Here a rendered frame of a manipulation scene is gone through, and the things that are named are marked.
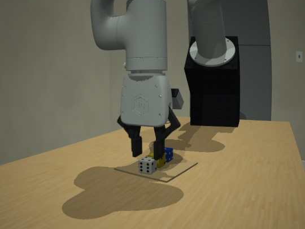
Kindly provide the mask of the yellow die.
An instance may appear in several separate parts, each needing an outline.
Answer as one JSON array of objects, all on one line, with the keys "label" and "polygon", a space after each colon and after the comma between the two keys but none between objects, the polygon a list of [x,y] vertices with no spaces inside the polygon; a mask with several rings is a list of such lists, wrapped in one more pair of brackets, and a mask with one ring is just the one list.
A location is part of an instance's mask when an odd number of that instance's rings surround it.
[{"label": "yellow die", "polygon": [[[149,154],[149,157],[154,157],[154,152]],[[157,160],[157,168],[161,168],[164,165],[165,165],[165,153],[161,159]]]}]

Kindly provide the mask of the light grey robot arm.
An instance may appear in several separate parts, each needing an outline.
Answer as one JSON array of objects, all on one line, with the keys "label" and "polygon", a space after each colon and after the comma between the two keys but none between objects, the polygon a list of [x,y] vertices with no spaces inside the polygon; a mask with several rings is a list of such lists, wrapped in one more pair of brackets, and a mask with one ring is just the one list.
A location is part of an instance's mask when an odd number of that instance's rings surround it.
[{"label": "light grey robot arm", "polygon": [[[189,0],[188,9],[197,42],[190,48],[192,60],[207,67],[232,60],[236,51],[225,38],[221,0]],[[91,0],[90,16],[94,41],[100,49],[126,51],[126,71],[141,74],[168,70],[165,0],[127,0],[126,13],[118,16],[114,0]]]}]

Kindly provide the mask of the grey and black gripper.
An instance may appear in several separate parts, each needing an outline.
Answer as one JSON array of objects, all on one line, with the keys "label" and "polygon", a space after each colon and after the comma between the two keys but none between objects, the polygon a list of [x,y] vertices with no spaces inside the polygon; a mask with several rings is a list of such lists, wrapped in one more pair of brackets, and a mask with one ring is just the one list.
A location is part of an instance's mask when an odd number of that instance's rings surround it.
[{"label": "grey and black gripper", "polygon": [[[121,125],[131,139],[132,156],[142,154],[141,126],[153,127],[154,160],[164,155],[164,139],[181,124],[173,113],[172,92],[169,77],[165,73],[128,74],[121,91]],[[165,124],[171,125],[165,128]],[[131,125],[131,126],[130,126]]]}]

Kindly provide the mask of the blue die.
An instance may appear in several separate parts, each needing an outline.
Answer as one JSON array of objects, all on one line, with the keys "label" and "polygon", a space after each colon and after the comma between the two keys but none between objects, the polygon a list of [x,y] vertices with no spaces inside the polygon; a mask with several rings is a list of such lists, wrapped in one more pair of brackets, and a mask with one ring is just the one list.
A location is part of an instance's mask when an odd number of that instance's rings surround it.
[{"label": "blue die", "polygon": [[165,148],[165,162],[173,160],[173,148]]}]

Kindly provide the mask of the grey die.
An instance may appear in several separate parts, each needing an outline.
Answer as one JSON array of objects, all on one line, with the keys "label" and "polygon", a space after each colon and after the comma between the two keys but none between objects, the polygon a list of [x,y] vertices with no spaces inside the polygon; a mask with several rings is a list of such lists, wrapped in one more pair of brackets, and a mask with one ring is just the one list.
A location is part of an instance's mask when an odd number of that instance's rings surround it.
[{"label": "grey die", "polygon": [[143,157],[139,161],[139,172],[143,174],[152,174],[157,170],[157,161],[152,157]]}]

